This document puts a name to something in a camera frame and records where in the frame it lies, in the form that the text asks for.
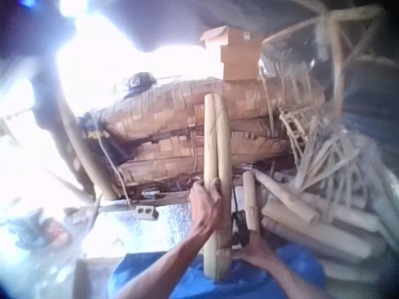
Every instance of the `hand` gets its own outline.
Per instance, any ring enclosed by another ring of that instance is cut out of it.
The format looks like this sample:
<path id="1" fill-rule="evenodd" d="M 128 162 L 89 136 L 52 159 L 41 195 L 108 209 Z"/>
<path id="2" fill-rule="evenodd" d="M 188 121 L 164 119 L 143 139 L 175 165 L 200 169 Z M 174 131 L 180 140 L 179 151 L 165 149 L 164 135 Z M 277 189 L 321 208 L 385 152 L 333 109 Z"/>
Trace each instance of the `hand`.
<path id="1" fill-rule="evenodd" d="M 191 216 L 194 228 L 205 228 L 213 232 L 223 218 L 222 198 L 218 191 L 220 180 L 213 179 L 209 192 L 195 182 L 190 190 Z"/>
<path id="2" fill-rule="evenodd" d="M 250 230 L 249 243 L 241 249 L 221 249 L 218 255 L 231 257 L 232 259 L 242 259 L 254 266 L 267 268 L 270 261 L 277 259 L 277 256 L 269 248 L 266 241 L 259 232 Z"/>

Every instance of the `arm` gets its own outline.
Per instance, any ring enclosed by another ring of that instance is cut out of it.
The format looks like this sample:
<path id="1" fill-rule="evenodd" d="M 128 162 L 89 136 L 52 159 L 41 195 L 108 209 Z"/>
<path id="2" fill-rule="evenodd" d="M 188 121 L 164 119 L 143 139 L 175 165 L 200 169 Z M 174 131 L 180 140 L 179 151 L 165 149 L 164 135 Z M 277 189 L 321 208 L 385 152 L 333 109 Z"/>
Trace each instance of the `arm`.
<path id="1" fill-rule="evenodd" d="M 168 298 L 205 242 L 218 225 L 221 198 L 218 180 L 211 186 L 211 194 L 198 183 L 190 192 L 193 227 L 175 248 L 171 249 L 150 268 L 130 280 L 116 298 Z"/>
<path id="2" fill-rule="evenodd" d="M 258 232 L 251 232 L 249 243 L 243 249 L 223 250 L 219 254 L 243 259 L 254 266 L 267 270 L 276 279 L 289 299 L 329 298 L 324 292 L 307 283 L 287 267 L 267 246 Z"/>

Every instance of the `blue cloth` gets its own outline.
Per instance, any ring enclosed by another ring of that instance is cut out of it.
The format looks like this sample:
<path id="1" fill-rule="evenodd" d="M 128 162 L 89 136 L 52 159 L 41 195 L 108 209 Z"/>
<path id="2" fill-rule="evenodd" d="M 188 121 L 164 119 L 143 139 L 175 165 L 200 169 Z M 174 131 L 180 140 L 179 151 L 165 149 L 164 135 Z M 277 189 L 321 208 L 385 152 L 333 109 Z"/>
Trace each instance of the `blue cloth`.
<path id="1" fill-rule="evenodd" d="M 322 266 L 304 248 L 288 245 L 279 249 L 281 259 L 307 282 L 324 288 L 326 276 Z M 130 279 L 147 269 L 164 252 L 127 254 L 108 282 L 109 298 Z M 195 258 L 170 298 L 286 298 L 278 283 L 265 271 L 246 262 L 234 260 L 230 277 L 215 281 L 204 276 L 203 259 Z"/>

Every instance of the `white cord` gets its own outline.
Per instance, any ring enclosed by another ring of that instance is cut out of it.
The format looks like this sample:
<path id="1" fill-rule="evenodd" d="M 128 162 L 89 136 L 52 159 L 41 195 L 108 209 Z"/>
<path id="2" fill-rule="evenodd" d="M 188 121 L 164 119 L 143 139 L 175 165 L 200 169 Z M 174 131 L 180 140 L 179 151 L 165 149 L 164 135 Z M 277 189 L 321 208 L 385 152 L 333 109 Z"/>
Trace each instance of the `white cord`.
<path id="1" fill-rule="evenodd" d="M 120 184 L 122 185 L 123 194 L 125 195 L 126 201 L 127 201 L 128 205 L 133 209 L 132 205 L 130 204 L 130 200 L 129 200 L 129 197 L 127 195 L 127 192 L 126 192 L 126 187 L 125 187 L 125 183 L 123 182 L 122 176 L 120 175 L 118 169 L 116 168 L 116 166 L 112 162 L 110 155 L 108 154 L 107 150 L 105 149 L 105 147 L 104 147 L 104 145 L 102 143 L 102 139 L 101 139 L 101 135 L 100 135 L 99 123 L 97 122 L 97 119 L 94 117 L 94 115 L 93 115 L 93 113 L 91 111 L 90 111 L 90 115 L 92 116 L 92 119 L 93 119 L 93 121 L 95 123 L 95 129 L 97 131 L 97 138 L 99 139 L 101 150 L 103 151 L 105 157 L 107 157 L 108 162 L 111 164 L 112 169 L 117 174 L 117 176 L 118 176 L 118 178 L 120 180 Z"/>

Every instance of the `person's left hand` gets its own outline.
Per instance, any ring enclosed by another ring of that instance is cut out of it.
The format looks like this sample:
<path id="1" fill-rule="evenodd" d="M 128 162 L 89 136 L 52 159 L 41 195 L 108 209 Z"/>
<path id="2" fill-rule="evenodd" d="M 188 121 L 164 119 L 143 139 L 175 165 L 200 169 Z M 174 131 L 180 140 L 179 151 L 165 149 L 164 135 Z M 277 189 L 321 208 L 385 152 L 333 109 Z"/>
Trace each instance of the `person's left hand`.
<path id="1" fill-rule="evenodd" d="M 195 228 L 213 232 L 223 218 L 222 198 L 218 191 L 220 180 L 214 178 L 209 192 L 195 182 L 190 190 L 191 216 Z"/>

